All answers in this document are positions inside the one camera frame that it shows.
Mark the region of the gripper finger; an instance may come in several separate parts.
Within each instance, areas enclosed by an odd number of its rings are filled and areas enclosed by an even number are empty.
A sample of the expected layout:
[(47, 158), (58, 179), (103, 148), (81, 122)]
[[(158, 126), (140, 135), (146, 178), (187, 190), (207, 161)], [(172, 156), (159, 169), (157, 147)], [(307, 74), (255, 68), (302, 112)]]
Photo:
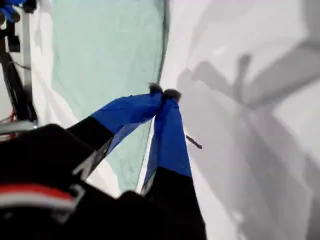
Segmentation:
[(157, 240), (205, 240), (179, 109), (181, 93), (167, 89), (155, 115), (143, 197), (148, 232)]
[(93, 149), (73, 174), (86, 179), (100, 162), (137, 127), (151, 120), (160, 110), (164, 91), (157, 83), (149, 93), (117, 98), (67, 130)]

